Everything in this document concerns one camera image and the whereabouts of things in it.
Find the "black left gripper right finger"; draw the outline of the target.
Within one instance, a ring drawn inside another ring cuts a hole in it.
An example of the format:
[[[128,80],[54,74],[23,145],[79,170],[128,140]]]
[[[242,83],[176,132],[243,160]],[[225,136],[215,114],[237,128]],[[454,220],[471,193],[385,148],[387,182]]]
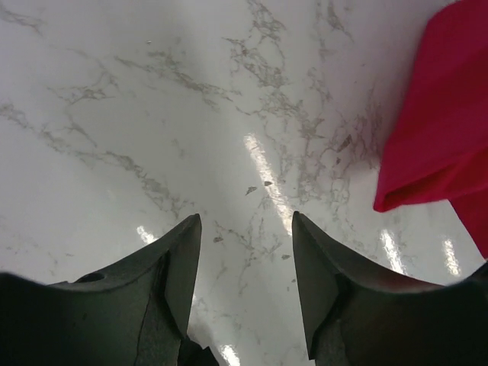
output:
[[[485,365],[487,268],[441,286],[385,268],[292,219],[308,357],[318,365]]]

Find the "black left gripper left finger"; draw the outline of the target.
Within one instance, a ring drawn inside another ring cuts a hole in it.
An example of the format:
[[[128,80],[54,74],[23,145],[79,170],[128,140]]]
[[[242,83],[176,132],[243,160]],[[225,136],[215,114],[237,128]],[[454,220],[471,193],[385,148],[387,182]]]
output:
[[[174,365],[201,250],[191,215],[160,239],[74,282],[1,276],[3,365]]]

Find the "crimson pink t-shirt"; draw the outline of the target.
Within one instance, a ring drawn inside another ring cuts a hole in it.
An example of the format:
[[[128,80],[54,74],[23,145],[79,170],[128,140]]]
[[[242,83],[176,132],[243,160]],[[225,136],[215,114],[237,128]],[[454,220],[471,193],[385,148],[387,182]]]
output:
[[[457,1],[422,36],[384,147],[374,209],[449,201],[487,254],[487,3]]]

